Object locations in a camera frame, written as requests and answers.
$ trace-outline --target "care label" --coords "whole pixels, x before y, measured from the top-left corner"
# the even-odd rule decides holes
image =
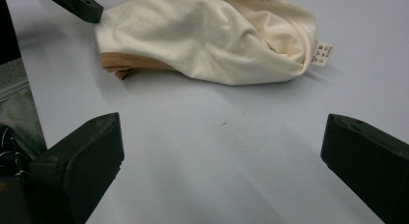
[[[314,51],[311,63],[319,67],[325,67],[331,57],[334,47],[335,46],[331,43],[319,42]]]

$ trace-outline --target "fabric tag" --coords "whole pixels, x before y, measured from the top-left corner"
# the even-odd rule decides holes
[[[331,57],[334,47],[335,45],[332,43],[319,42],[314,51],[311,63],[319,67],[325,67]]]

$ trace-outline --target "white table surface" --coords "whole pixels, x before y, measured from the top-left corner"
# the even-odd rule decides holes
[[[329,113],[409,143],[409,0],[287,0],[336,45],[329,66],[241,87],[164,71],[120,81],[92,24],[50,0],[7,1],[48,147],[121,114],[125,161],[88,224],[382,223],[319,154]]]

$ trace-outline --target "cream fabric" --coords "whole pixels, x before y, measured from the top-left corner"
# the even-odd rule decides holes
[[[284,0],[129,1],[103,13],[95,39],[101,54],[147,57],[228,85],[297,77],[316,45],[314,16]]]

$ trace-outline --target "tan fabric trim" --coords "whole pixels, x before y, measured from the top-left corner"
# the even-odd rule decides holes
[[[109,72],[124,80],[137,69],[175,70],[171,66],[153,58],[126,53],[104,52],[100,54],[101,65]]]

